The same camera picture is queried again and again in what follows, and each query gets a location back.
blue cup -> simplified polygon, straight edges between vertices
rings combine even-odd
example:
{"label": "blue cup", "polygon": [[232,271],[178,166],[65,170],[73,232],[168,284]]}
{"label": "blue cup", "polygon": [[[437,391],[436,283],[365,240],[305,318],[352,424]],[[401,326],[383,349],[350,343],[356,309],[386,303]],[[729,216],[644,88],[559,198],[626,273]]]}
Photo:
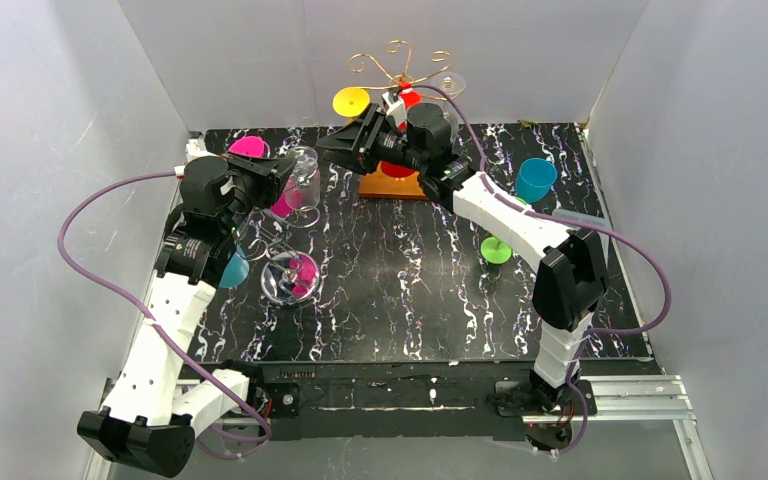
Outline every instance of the blue cup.
{"label": "blue cup", "polygon": [[558,170],[544,158],[529,158],[519,167],[514,188],[517,197],[526,203],[534,203],[549,193],[558,179]]}
{"label": "blue cup", "polygon": [[237,251],[228,260],[222,279],[219,280],[219,288],[234,288],[246,281],[249,276],[249,262],[246,261],[243,249],[237,246]]}

white wall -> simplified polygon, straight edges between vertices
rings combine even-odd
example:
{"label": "white wall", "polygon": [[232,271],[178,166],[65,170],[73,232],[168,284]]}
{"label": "white wall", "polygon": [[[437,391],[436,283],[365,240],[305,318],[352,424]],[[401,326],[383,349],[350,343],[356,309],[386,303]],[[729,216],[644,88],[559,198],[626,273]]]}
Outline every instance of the white wall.
{"label": "white wall", "polygon": [[435,50],[455,55],[473,122],[582,122],[647,2],[120,0],[191,130],[342,123],[334,93],[385,78],[346,61],[368,52],[398,72],[393,39],[414,45],[415,77]]}
{"label": "white wall", "polygon": [[[673,282],[652,341],[715,477],[768,478],[768,2],[653,0],[591,140],[615,227]],[[659,284],[624,259],[651,318]]]}
{"label": "white wall", "polygon": [[[60,260],[83,198],[182,160],[186,130],[115,0],[0,0],[0,479],[80,478],[75,433],[118,373],[137,312]],[[170,180],[114,194],[67,237],[142,295]]]}

black marble table surface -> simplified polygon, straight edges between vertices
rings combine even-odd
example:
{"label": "black marble table surface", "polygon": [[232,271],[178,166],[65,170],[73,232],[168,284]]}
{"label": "black marble table surface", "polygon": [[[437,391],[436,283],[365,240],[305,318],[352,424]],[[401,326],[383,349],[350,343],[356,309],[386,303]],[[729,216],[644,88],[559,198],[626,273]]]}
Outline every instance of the black marble table surface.
{"label": "black marble table surface", "polygon": [[[565,208],[602,215],[578,132],[572,124],[476,125],[487,152],[487,172],[513,191],[518,166],[531,157],[552,161],[558,181],[534,207]],[[211,130],[207,148],[224,152],[237,138],[261,136],[273,155],[288,147],[313,146],[333,129]],[[460,147],[477,159],[461,127]],[[358,175],[320,160],[321,218],[293,229],[289,244],[309,253],[322,269],[314,299],[279,308],[260,291],[265,260],[252,262],[248,280],[219,290],[192,342],[202,362],[258,361],[465,361],[533,359],[540,319],[529,300],[534,272],[514,255],[488,264],[479,245],[489,234],[428,201],[361,199]],[[249,235],[275,231],[262,215]],[[637,326],[625,279],[613,247],[610,290],[595,326]],[[646,357],[640,336],[590,340],[590,357]]]}

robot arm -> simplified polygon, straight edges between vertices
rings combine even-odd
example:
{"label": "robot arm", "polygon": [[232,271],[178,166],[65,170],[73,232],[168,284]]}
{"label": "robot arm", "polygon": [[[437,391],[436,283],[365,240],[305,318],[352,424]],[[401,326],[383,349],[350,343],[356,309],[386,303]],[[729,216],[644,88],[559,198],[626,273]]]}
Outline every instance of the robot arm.
{"label": "robot arm", "polygon": [[[387,114],[394,109],[370,104],[352,123],[320,139],[317,147],[325,160],[361,174],[374,172],[380,160],[419,171],[419,184],[430,200],[484,227],[537,272],[532,303],[543,322],[529,393],[537,406],[551,409],[566,393],[567,371],[607,291],[598,234],[570,232],[505,205],[497,198],[504,190],[491,192],[486,183],[494,186],[492,181],[453,151],[451,126],[439,106],[420,103],[408,110],[404,134],[397,128],[399,119]],[[578,365],[572,367],[577,378]]]}
{"label": "robot arm", "polygon": [[[254,208],[275,204],[289,178],[288,159],[193,155],[183,169],[183,203],[169,215],[148,307],[182,350],[216,293],[235,239]],[[174,399],[183,361],[142,319],[125,367],[99,411],[81,415],[78,434],[110,461],[174,477],[195,437],[236,404],[207,382]],[[250,398],[258,369],[227,362],[213,375]]]}

yellow disc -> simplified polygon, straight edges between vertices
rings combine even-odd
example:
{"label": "yellow disc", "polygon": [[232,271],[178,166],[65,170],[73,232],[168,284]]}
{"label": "yellow disc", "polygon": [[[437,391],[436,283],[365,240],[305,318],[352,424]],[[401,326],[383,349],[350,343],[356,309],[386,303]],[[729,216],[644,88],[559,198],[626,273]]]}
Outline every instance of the yellow disc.
{"label": "yellow disc", "polygon": [[369,93],[358,87],[346,87],[336,95],[331,102],[334,111],[341,117],[357,117],[369,105]]}

